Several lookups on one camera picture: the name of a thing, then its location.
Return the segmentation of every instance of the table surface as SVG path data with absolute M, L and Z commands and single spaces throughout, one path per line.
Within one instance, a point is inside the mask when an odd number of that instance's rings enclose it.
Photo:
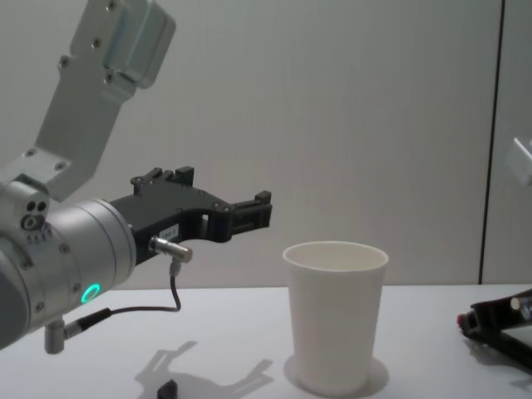
M 370 383 L 354 397 L 529 398 L 532 374 L 465 340 L 456 315 L 525 286 L 385 287 Z M 116 315 L 45 354 L 43 331 L 0 352 L 0 397 L 305 399 L 293 377 L 286 288 L 190 289 L 181 313 Z M 165 290 L 116 291 L 70 314 L 171 304 Z

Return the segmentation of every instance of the cup rim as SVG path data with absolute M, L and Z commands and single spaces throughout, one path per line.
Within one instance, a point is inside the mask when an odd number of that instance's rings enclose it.
M 356 247 L 359 247 L 359 248 L 370 249 L 372 251 L 378 252 L 383 257 L 383 262 L 381 262 L 377 266 L 371 266 L 371 267 L 368 267 L 368 268 L 360 268 L 360 269 L 356 269 L 356 270 L 352 270 L 352 269 L 342 270 L 342 269 L 330 269 L 330 268 L 313 267 L 313 266 L 309 266 L 309 265 L 306 265 L 306 264 L 301 264 L 301 263 L 295 262 L 294 260 L 291 260 L 288 257 L 288 253 L 290 251 L 294 250 L 294 249 L 301 248 L 301 247 L 307 247 L 307 246 L 311 246 L 311 245 L 316 245 L 316 244 L 344 244 L 344 245 L 353 245 L 353 246 L 356 246 Z M 369 270 L 377 270 L 379 268 L 383 268 L 388 263 L 388 261 L 390 260 L 390 258 L 388 257 L 388 254 L 386 252 L 384 252 L 382 249 L 379 249 L 379 248 L 376 248 L 376 247 L 372 247 L 371 245 L 353 243 L 351 241 L 308 241 L 306 243 L 295 244 L 295 245 L 292 245 L 292 246 L 286 248 L 283 251 L 283 259 L 287 263 L 293 264 L 295 266 L 299 266 L 300 268 L 305 268 L 306 270 L 312 270 L 312 271 L 315 271 L 315 272 L 325 272 L 325 273 L 357 273 L 357 272 L 366 272 L 366 271 L 369 271 Z

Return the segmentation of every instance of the gray wall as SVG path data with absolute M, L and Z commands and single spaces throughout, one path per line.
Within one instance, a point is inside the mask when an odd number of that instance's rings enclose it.
M 189 287 L 284 284 L 282 250 L 315 239 L 385 249 L 388 283 L 476 282 L 499 0 L 161 3 L 178 32 L 159 81 L 71 200 L 158 165 L 227 200 L 272 190 L 271 229 L 190 243 Z M 83 6 L 0 2 L 2 163 L 34 140 Z M 167 264 L 126 287 L 165 287 Z
M 484 283 L 532 282 L 532 189 L 505 157 L 516 136 L 532 139 L 532 2 L 506 2 L 495 123 Z

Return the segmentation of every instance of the cable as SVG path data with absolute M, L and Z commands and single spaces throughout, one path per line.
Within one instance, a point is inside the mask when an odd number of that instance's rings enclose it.
M 103 322 L 105 319 L 110 318 L 114 314 L 127 313 L 127 312 L 172 312 L 177 313 L 181 310 L 181 300 L 180 296 L 177 293 L 177 287 L 175 286 L 176 275 L 170 276 L 170 291 L 172 292 L 172 297 L 174 297 L 175 307 L 168 308 L 163 306 L 134 306 L 131 308 L 119 308 L 115 310 L 110 310 L 109 308 L 104 308 L 98 312 L 94 312 L 85 316 L 84 318 L 78 318 L 75 322 L 70 323 L 65 328 L 66 339 L 75 337 L 77 334 L 86 331 L 88 328 L 95 326 L 96 324 Z
M 170 276 L 170 291 L 174 297 L 175 308 L 168 308 L 163 306 L 134 306 L 131 308 L 120 308 L 111 310 L 111 315 L 127 313 L 127 312 L 179 312 L 181 310 L 181 301 L 179 294 L 177 293 L 177 287 L 175 286 L 175 277 Z

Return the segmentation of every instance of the label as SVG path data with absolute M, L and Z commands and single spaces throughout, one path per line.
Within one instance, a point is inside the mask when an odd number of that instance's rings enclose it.
M 179 224 L 174 224 L 168 229 L 164 229 L 159 233 L 159 237 L 162 239 L 168 239 L 169 241 L 180 235 L 180 226 Z

